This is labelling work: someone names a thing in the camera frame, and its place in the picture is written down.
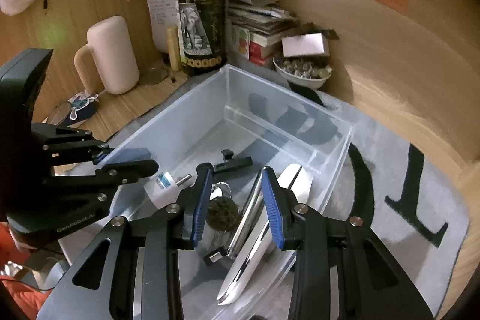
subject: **book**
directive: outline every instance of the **book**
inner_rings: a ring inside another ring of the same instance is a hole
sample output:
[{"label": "book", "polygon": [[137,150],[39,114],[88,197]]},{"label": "book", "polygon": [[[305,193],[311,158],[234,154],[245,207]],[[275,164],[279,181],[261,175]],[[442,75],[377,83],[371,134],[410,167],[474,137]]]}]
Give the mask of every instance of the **book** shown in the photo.
[{"label": "book", "polygon": [[291,12],[283,10],[279,7],[271,7],[271,6],[258,7],[258,6],[252,6],[249,4],[244,4],[244,3],[229,2],[229,10],[233,13],[235,12],[235,10],[243,10],[246,12],[260,14],[268,17],[296,20],[296,17],[292,15]]},{"label": "book", "polygon": [[278,22],[270,23],[270,24],[261,24],[251,19],[245,19],[238,16],[233,16],[231,14],[229,14],[228,17],[232,21],[232,24],[234,25],[247,28],[250,32],[266,34],[269,36],[280,33],[282,31],[286,31],[296,25],[296,22],[294,21],[281,20]]},{"label": "book", "polygon": [[251,63],[259,65],[260,67],[273,69],[273,55],[260,59],[258,57],[250,55],[248,59]]},{"label": "book", "polygon": [[255,33],[255,32],[250,31],[250,44],[251,43],[256,43],[256,44],[261,45],[263,47],[267,47],[269,45],[280,43],[282,41],[282,38],[284,38],[284,37],[296,36],[296,35],[300,34],[300,30],[301,30],[301,28],[296,26],[296,27],[287,29],[285,31],[281,31],[280,33],[277,33],[277,34],[274,34],[274,35]]},{"label": "book", "polygon": [[263,59],[270,55],[274,55],[277,52],[282,50],[282,45],[280,43],[268,45],[268,46],[261,46],[257,43],[250,42],[250,56]]}]

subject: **sticker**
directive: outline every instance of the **sticker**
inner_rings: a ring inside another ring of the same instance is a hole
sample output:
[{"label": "sticker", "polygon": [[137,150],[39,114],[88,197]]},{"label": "sticker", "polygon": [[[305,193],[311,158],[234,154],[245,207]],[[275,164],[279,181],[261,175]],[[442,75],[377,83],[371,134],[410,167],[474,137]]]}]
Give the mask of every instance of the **sticker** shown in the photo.
[{"label": "sticker", "polygon": [[249,58],[250,32],[241,26],[232,25],[232,49],[246,59]]},{"label": "sticker", "polygon": [[157,178],[155,178],[155,181],[162,190],[175,184],[175,181],[168,172],[162,172],[161,174],[159,174]]},{"label": "sticker", "polygon": [[182,3],[179,6],[183,51],[186,55],[211,55],[212,49],[203,28],[197,5],[195,3]]}]

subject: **rug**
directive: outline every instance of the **rug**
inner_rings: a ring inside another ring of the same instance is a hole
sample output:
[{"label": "rug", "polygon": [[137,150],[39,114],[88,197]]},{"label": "rug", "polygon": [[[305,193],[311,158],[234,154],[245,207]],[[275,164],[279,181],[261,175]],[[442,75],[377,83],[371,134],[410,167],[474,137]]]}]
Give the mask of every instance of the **rug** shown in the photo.
[{"label": "rug", "polygon": [[[327,94],[290,87],[356,125],[323,215],[340,220],[359,216],[369,224],[436,316],[469,227],[462,197],[423,153],[379,122]],[[287,319],[292,286],[291,272],[255,313],[268,320]],[[337,300],[332,296],[332,320],[338,317]]]}]

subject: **plastic storage box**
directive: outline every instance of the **plastic storage box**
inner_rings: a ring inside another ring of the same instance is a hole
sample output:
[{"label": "plastic storage box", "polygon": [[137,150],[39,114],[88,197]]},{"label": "plastic storage box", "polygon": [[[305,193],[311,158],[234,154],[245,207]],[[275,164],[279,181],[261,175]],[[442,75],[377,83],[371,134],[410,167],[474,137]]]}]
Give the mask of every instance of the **plastic storage box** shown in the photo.
[{"label": "plastic storage box", "polygon": [[[102,164],[128,160],[129,151],[146,148],[173,178],[196,176],[203,162],[222,162],[221,150],[251,156],[254,167],[229,179],[232,198],[241,207],[256,173],[270,165],[279,175],[291,163],[314,174],[308,204],[322,211],[345,160],[353,126],[323,107],[282,87],[229,65],[207,79],[134,133]],[[167,205],[178,192],[156,196]],[[178,266],[184,316],[190,319],[243,319],[284,278],[295,252],[273,248],[262,260],[242,296],[218,306],[216,297],[232,263],[223,259],[207,267],[213,231],[206,225],[195,251],[179,251]]]}]

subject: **wooden wall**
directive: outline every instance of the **wooden wall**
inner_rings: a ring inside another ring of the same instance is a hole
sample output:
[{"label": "wooden wall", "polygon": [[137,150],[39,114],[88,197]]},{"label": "wooden wall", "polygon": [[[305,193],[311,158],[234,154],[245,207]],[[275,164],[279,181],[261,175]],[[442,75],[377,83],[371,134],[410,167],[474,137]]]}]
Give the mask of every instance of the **wooden wall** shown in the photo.
[{"label": "wooden wall", "polygon": [[[334,28],[327,88],[416,144],[457,185],[470,208],[469,235],[441,313],[480,260],[480,2],[409,0],[405,14],[374,0],[281,0],[305,21]],[[45,117],[81,90],[73,56],[86,30],[126,18],[141,69],[158,58],[145,0],[38,0],[16,17],[0,14],[0,64],[29,46],[55,50],[35,108]]]}]

